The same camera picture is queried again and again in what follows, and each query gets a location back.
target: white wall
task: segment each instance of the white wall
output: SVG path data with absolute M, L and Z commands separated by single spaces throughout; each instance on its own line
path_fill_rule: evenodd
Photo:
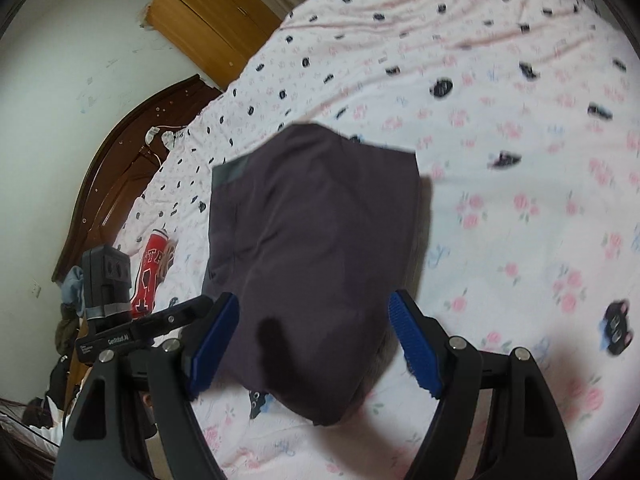
M 47 386 L 60 318 L 50 276 L 101 142 L 144 99 L 199 72 L 140 28 L 149 1 L 27 0 L 0 40 L 0 396 Z

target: metal screw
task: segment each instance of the metal screw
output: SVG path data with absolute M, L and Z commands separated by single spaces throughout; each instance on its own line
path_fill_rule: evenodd
M 108 363 L 113 359 L 114 355 L 116 355 L 115 352 L 110 348 L 107 348 L 106 350 L 100 352 L 100 355 L 98 355 L 98 361 L 100 361 L 101 363 Z
M 163 341 L 160 346 L 165 352 L 175 352 L 180 349 L 180 340 L 176 338 L 167 339 L 166 341 Z
M 449 339 L 449 345 L 454 350 L 464 350 L 466 348 L 466 341 L 459 335 L 455 335 Z
M 529 358 L 531 357 L 531 354 L 529 353 L 529 350 L 527 350 L 526 348 L 523 348 L 521 346 L 516 348 L 515 354 L 516 354 L 516 357 L 518 358 L 519 361 L 528 361 Z

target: wooden headboard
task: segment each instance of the wooden headboard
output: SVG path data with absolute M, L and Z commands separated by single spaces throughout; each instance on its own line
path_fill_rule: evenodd
M 145 144 L 149 128 L 189 124 L 220 94 L 195 75 L 150 97 L 117 124 L 84 176 L 53 282 L 62 282 L 85 250 L 115 241 L 134 200 L 168 155 L 160 134 Z

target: blue gripper pad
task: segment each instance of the blue gripper pad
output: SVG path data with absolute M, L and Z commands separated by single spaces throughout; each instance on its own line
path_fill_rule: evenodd
M 388 310 L 389 321 L 396 331 L 404 357 L 413 369 L 418 385 L 439 399 L 443 384 L 438 374 L 438 358 L 418 325 L 416 316 L 422 314 L 419 311 L 411 313 L 397 292 L 389 298 Z
M 202 343 L 191 359 L 191 373 L 187 391 L 191 399 L 195 399 L 211 386 L 213 376 L 220 366 L 222 356 L 231 341 L 231 336 L 240 320 L 240 306 L 238 298 L 233 294 L 220 310 L 209 332 L 202 339 Z

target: bed sheet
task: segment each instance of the bed sheet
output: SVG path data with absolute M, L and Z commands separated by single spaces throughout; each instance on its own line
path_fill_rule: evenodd
M 294 121 L 415 151 L 433 183 L 418 305 L 477 348 L 532 350 L 587 479 L 640 402 L 640 343 L 613 357 L 600 331 L 615 300 L 638 318 L 639 70 L 576 0 L 308 0 L 181 132 L 116 243 L 135 268 L 151 229 L 177 241 L 160 310 L 200 293 L 212 166 Z M 344 424 L 260 404 L 249 420 L 224 377 L 194 402 L 229 478 L 402 478 L 436 407 L 400 352 Z M 485 395 L 459 478 L 487 412 Z

